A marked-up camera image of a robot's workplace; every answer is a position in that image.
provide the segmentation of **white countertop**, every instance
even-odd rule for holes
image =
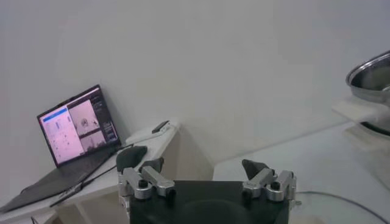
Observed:
[[[266,163],[278,173],[292,170],[297,177],[298,191],[340,195],[390,220],[390,192],[358,162],[355,146],[344,136],[344,131],[353,126],[353,123],[335,126],[221,162],[214,168],[213,179],[247,180],[241,160],[251,159]],[[305,209],[321,217],[324,223],[381,223],[368,212],[344,201],[321,196],[299,197],[305,200],[302,207],[306,205]],[[350,218],[344,219],[346,214],[350,214]]]

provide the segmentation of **black laptop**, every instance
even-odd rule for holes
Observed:
[[[99,85],[37,118],[57,168],[1,207],[1,213],[57,195],[80,183],[121,145]]]

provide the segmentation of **power cord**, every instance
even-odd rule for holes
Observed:
[[[376,218],[380,219],[383,223],[390,224],[389,221],[387,221],[385,218],[383,218],[381,215],[379,215],[378,213],[374,212],[373,210],[365,207],[362,204],[359,204],[359,203],[357,203],[355,201],[352,201],[351,199],[344,198],[344,197],[339,196],[339,195],[330,194],[330,193],[326,193],[326,192],[320,192],[320,191],[301,191],[301,192],[297,192],[297,194],[316,194],[316,195],[324,195],[324,196],[329,196],[329,197],[333,197],[333,198],[338,198],[338,199],[344,200],[344,201],[346,201],[348,203],[351,203],[353,205],[356,205],[357,207],[360,207],[361,209],[371,213]]]

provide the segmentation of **screw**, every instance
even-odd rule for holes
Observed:
[[[275,190],[275,191],[278,191],[280,189],[280,183],[276,182],[276,181],[272,182],[271,183],[271,189]]]
[[[141,189],[147,188],[147,181],[146,180],[140,180],[138,182],[138,187]]]

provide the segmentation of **robotic hand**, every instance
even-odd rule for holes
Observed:
[[[172,181],[163,159],[118,170],[119,198],[131,224],[288,223],[296,177],[243,160],[249,181]]]

